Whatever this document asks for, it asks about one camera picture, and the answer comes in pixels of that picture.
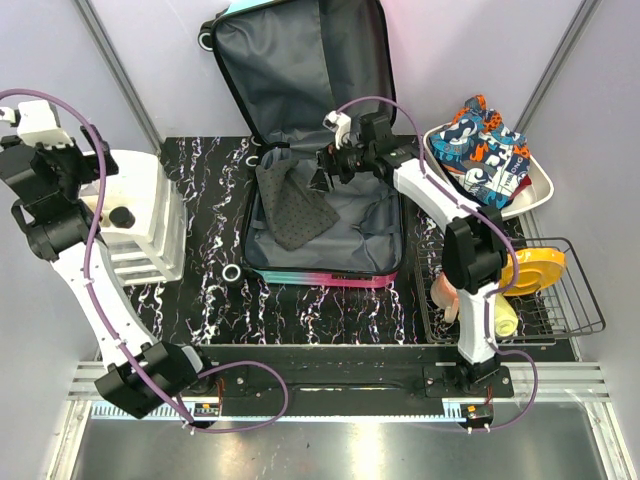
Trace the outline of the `grey polka dot garment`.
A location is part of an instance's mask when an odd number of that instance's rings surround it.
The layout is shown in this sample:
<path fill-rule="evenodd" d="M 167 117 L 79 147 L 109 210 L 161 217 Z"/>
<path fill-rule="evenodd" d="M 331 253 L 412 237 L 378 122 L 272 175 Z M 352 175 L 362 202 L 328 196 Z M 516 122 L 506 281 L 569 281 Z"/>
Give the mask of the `grey polka dot garment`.
<path fill-rule="evenodd" d="M 307 186 L 298 164 L 296 159 L 286 159 L 256 168 L 267 227 L 286 251 L 303 247 L 340 220 L 324 196 Z"/>

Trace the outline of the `small black jar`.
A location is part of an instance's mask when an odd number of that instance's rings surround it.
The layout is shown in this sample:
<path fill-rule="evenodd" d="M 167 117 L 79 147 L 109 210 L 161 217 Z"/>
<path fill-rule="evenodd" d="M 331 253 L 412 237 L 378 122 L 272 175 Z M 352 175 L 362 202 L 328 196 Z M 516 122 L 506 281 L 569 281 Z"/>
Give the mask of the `small black jar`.
<path fill-rule="evenodd" d="M 109 221 L 115 228 L 130 229 L 135 225 L 136 218 L 126 206 L 119 206 L 110 211 Z"/>

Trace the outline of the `white drawer organizer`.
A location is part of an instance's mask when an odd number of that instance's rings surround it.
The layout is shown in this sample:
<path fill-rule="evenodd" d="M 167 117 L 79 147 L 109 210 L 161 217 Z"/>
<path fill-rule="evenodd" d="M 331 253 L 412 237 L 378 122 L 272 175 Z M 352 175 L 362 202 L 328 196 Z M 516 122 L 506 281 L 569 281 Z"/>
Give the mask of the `white drawer organizer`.
<path fill-rule="evenodd" d="M 178 281 L 186 258 L 187 209 L 176 183 L 158 157 L 113 150 L 119 172 L 106 177 L 100 235 L 123 286 Z M 135 216 L 130 229 L 115 228 L 109 213 L 126 206 Z"/>

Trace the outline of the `pink and teal kids suitcase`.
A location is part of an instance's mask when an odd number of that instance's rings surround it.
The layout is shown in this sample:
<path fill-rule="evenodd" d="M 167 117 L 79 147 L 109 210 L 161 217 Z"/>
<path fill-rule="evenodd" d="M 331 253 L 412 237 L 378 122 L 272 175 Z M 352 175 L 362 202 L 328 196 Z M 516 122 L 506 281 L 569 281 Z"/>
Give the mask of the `pink and teal kids suitcase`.
<path fill-rule="evenodd" d="M 340 215 L 324 234 L 286 251 L 266 224 L 256 168 L 296 159 L 308 182 L 316 152 L 334 139 L 323 126 L 336 110 L 395 121 L 395 86 L 385 13 L 377 1 L 235 1 L 198 32 L 213 54 L 258 154 L 241 230 L 241 263 L 225 267 L 232 283 L 254 272 L 271 284 L 383 288 L 405 256 L 404 212 L 395 189 L 358 173 L 321 193 Z"/>

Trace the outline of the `colourful patterned cloth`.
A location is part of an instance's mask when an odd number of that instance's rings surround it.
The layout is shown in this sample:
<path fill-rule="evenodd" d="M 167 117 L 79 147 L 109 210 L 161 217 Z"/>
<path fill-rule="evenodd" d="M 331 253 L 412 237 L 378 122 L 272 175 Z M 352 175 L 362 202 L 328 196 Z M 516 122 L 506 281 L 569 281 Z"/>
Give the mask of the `colourful patterned cloth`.
<path fill-rule="evenodd" d="M 529 173 L 526 137 L 506 127 L 481 94 L 467 99 L 449 126 L 430 135 L 428 142 L 455 187 L 482 205 L 508 206 Z"/>

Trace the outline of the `bright red garment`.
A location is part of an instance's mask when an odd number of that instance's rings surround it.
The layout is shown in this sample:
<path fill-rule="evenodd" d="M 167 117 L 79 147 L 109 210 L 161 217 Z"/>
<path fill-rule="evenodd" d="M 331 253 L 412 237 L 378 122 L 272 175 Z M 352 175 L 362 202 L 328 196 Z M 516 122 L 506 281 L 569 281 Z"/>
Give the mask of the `bright red garment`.
<path fill-rule="evenodd" d="M 522 181 L 519 183 L 518 187 L 514 191 L 512 197 L 515 198 L 520 195 L 528 186 L 531 185 L 531 178 L 529 175 L 526 175 Z"/>

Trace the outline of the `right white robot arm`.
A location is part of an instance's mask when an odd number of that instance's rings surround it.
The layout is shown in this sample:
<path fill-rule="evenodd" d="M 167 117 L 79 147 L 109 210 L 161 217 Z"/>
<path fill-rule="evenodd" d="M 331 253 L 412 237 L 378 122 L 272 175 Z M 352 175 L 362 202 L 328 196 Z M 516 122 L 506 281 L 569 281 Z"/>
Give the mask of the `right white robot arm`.
<path fill-rule="evenodd" d="M 316 152 L 311 189 L 330 192 L 337 182 L 347 184 L 358 173 L 371 173 L 414 202 L 443 232 L 442 270 L 457 290 L 457 346 L 467 362 L 454 371 L 454 384 L 463 395 L 480 394 L 490 383 L 481 363 L 496 356 L 493 296 L 513 251 L 501 212 L 479 207 L 436 175 L 414 146 L 393 135 L 386 114 L 361 117 L 356 136 L 351 135 L 351 118 L 344 113 L 329 112 L 323 126 L 334 139 Z"/>

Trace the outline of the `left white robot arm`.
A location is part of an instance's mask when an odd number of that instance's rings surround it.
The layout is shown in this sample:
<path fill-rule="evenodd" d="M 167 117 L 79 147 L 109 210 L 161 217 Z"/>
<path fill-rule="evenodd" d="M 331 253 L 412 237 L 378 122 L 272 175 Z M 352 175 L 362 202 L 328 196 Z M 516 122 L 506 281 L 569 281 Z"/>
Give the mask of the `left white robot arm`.
<path fill-rule="evenodd" d="M 74 293 L 98 341 L 104 400 L 141 419 L 188 389 L 215 386 L 216 372 L 191 346 L 157 339 L 125 288 L 181 279 L 186 207 L 155 155 L 111 150 L 91 128 L 83 152 L 56 126 L 18 127 L 1 141 L 1 178 L 34 255 Z"/>

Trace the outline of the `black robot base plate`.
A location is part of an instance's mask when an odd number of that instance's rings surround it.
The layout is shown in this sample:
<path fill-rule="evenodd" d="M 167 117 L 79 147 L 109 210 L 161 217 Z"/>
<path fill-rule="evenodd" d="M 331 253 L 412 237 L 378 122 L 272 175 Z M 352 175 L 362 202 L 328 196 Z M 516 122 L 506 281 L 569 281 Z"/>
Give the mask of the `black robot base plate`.
<path fill-rule="evenodd" d="M 291 391 L 382 388 L 418 397 L 512 398 L 506 365 L 474 382 L 454 347 L 424 345 L 203 345 L 205 367 L 254 361 L 279 373 Z"/>

